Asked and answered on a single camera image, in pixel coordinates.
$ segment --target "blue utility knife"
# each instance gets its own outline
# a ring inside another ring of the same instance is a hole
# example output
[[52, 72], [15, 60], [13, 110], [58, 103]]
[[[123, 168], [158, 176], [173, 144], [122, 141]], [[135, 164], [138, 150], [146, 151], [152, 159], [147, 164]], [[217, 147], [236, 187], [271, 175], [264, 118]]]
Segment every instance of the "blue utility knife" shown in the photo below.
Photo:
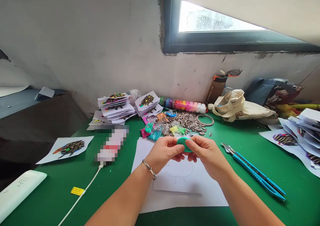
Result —
[[272, 196], [286, 201], [283, 197], [286, 193], [274, 182], [272, 182], [267, 176], [265, 176], [259, 169], [253, 166], [249, 161], [241, 156], [240, 153], [235, 152], [229, 145], [221, 143], [226, 150], [228, 150], [234, 160], [236, 160], [241, 166], [243, 166], [257, 181], [262, 187], [264, 187], [269, 194]]

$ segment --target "yellow tag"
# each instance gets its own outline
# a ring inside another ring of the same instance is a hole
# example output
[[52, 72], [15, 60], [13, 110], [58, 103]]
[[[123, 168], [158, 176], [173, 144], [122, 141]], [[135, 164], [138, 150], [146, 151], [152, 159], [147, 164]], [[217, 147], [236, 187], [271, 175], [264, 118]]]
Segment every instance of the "yellow tag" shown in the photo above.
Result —
[[71, 190], [71, 193], [80, 196], [83, 193], [83, 191], [84, 191], [84, 189], [73, 187], [73, 189]]

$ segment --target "white power bank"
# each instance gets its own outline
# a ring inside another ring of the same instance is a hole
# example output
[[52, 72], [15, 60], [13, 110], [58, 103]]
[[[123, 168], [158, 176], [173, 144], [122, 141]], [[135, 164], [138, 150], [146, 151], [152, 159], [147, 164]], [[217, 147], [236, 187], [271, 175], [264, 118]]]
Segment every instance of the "white power bank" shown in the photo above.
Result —
[[0, 224], [46, 177], [29, 170], [0, 192]]

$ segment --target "glass pane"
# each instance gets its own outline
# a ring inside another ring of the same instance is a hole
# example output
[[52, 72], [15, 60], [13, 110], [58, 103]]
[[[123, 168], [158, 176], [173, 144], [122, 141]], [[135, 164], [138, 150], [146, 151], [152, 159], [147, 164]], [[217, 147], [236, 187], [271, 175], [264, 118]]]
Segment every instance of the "glass pane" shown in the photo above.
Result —
[[248, 30], [266, 29], [181, 1], [179, 32]]

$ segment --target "dark bag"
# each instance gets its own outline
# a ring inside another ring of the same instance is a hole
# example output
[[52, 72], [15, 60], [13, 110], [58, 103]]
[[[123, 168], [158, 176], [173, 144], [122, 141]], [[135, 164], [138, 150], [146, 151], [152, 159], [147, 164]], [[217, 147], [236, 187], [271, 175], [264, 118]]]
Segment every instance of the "dark bag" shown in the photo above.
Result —
[[258, 78], [245, 91], [244, 97], [246, 101], [273, 107], [275, 104], [291, 102], [298, 94], [298, 91], [284, 82]]

